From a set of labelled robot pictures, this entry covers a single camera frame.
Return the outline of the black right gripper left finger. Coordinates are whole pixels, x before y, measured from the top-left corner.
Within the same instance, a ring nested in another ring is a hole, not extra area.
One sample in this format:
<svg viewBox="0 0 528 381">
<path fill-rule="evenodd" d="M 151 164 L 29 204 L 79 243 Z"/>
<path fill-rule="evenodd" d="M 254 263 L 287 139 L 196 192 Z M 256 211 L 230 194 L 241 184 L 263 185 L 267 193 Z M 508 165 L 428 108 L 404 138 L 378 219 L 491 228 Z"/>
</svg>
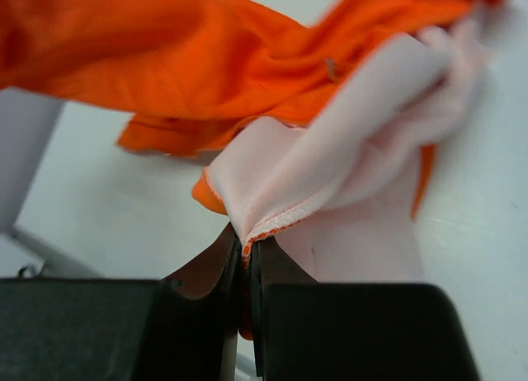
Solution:
<svg viewBox="0 0 528 381">
<path fill-rule="evenodd" d="M 240 241 L 228 224 L 160 280 L 138 280 L 149 302 L 128 380 L 232 380 L 238 344 Z"/>
</svg>

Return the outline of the orange jacket with pink lining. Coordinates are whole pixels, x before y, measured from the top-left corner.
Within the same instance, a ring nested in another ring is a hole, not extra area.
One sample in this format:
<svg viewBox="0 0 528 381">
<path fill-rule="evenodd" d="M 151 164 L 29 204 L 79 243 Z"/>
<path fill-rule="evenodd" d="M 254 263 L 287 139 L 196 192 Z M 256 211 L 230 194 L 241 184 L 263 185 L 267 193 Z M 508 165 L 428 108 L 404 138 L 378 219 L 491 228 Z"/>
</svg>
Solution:
<svg viewBox="0 0 528 381">
<path fill-rule="evenodd" d="M 418 282 L 413 221 L 465 120 L 503 0 L 340 0 L 315 26 L 251 0 L 1 0 L 1 85 L 127 111 L 131 152 L 216 153 L 192 190 L 242 259 Z"/>
</svg>

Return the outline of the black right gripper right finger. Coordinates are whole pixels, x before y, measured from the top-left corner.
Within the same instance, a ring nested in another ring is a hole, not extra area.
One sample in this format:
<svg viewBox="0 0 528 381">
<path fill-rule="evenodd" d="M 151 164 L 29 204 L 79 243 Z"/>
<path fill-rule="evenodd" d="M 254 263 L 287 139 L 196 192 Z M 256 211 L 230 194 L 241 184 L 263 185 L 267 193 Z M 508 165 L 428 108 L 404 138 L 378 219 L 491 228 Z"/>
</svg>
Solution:
<svg viewBox="0 0 528 381">
<path fill-rule="evenodd" d="M 317 283 L 269 238 L 253 246 L 252 336 L 262 377 L 320 377 Z"/>
</svg>

